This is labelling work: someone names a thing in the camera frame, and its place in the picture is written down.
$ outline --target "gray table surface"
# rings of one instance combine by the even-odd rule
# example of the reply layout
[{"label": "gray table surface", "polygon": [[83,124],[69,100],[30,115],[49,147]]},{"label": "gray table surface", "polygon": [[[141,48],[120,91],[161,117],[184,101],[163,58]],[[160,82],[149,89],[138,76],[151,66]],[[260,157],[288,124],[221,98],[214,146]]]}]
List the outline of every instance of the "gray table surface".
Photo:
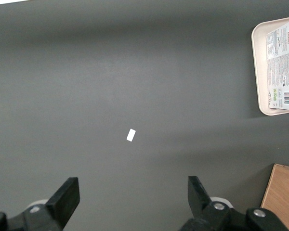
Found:
[{"label": "gray table surface", "polygon": [[178,230],[189,175],[259,206],[272,164],[289,165],[289,114],[260,112],[250,36],[285,17],[280,0],[0,5],[0,211],[71,176],[66,231]]}]

